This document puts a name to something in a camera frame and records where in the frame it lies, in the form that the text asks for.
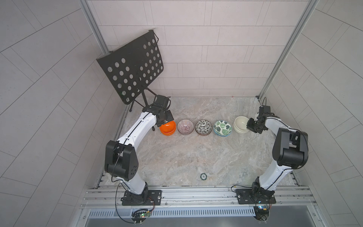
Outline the cream bowl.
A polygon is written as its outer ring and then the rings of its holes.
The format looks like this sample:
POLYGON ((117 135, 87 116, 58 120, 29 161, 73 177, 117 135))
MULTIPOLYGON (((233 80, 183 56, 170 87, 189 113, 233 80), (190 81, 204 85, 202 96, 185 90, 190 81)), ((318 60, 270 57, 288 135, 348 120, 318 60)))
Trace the cream bowl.
POLYGON ((237 132, 237 133, 239 133, 239 134, 245 134, 245 133, 247 133, 249 130, 240 130, 240 129, 238 129, 238 128, 234 128, 234 130, 237 132))
POLYGON ((247 129, 248 121, 249 121, 249 118, 247 118, 245 116, 238 116, 233 123, 233 127, 238 128, 240 130, 248 130, 247 129))

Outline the orange bowl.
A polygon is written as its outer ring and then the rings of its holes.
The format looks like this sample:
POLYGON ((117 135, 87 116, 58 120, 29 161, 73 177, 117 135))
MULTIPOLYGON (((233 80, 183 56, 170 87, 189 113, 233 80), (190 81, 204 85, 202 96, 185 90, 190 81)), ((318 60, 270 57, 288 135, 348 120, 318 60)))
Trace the orange bowl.
POLYGON ((160 131, 165 136, 170 136, 176 131, 176 123, 174 121, 168 122, 162 126, 160 126, 160 131))

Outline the purple striped bowl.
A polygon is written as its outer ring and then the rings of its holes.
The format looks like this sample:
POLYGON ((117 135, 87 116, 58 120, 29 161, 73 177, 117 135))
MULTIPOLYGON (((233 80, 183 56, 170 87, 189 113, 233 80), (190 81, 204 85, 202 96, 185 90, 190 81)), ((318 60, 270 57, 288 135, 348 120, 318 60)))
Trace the purple striped bowl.
POLYGON ((180 134, 183 135, 191 134, 194 130, 194 124, 188 119, 180 120, 177 124, 177 130, 180 134))

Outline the small green leaf bowl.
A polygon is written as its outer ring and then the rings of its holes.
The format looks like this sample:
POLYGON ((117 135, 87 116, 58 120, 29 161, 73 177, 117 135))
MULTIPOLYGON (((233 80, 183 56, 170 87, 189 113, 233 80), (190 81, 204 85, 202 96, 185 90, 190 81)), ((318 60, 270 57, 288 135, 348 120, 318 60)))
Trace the small green leaf bowl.
POLYGON ((224 120, 219 120, 217 122, 215 122, 214 126, 213 126, 213 130, 215 132, 216 135, 221 136, 221 137, 226 137, 228 135, 230 135, 230 133, 232 132, 232 126, 230 125, 230 123, 228 123, 227 121, 224 120))

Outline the black floral bowl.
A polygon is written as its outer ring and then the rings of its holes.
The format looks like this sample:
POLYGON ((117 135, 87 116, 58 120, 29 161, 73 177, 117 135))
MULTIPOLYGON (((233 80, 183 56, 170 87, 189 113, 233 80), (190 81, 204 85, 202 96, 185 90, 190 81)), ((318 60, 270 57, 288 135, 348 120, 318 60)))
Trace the black floral bowl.
POLYGON ((199 135, 209 135, 213 129, 212 123, 208 120, 199 120, 195 124, 195 131, 199 135))

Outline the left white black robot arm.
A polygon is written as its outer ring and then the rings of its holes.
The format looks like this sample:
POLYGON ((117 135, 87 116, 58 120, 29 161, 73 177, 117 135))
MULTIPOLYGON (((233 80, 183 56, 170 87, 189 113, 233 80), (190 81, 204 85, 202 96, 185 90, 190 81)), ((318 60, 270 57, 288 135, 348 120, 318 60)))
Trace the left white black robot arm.
POLYGON ((157 95, 152 104, 143 108, 135 124, 122 137, 106 145, 105 172, 125 183, 133 194, 141 195, 147 187, 137 173, 137 148, 152 127, 160 127, 174 120, 170 105, 169 97, 157 95))

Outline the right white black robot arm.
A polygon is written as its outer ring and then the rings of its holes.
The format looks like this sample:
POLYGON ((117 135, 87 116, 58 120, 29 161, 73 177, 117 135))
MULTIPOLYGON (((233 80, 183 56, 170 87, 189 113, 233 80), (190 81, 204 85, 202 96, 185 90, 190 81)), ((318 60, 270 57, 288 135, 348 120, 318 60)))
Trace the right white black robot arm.
POLYGON ((256 185, 264 191, 275 191, 280 181, 290 172, 302 168, 308 161, 308 134, 284 123, 270 111, 270 106, 260 106, 255 118, 250 118, 247 129, 261 134, 270 130, 275 135, 272 149, 273 161, 257 178, 256 185))

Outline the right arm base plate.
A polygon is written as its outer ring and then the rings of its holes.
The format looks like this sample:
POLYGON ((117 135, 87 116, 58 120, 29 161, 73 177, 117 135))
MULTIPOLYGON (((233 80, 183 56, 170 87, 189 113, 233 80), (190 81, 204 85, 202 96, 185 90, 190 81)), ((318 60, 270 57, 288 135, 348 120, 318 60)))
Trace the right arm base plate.
POLYGON ((252 189, 235 189, 237 200, 239 204, 252 204, 257 206, 258 204, 275 204, 275 192, 260 189, 253 191, 252 189))

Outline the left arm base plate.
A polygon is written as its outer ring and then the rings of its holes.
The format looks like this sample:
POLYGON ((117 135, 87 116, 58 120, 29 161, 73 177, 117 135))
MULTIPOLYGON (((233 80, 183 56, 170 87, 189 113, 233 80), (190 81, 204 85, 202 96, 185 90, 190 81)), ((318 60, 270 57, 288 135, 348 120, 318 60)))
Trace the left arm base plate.
POLYGON ((140 195, 126 191, 121 201, 122 206, 158 206, 161 204, 161 197, 162 190, 148 190, 140 195))

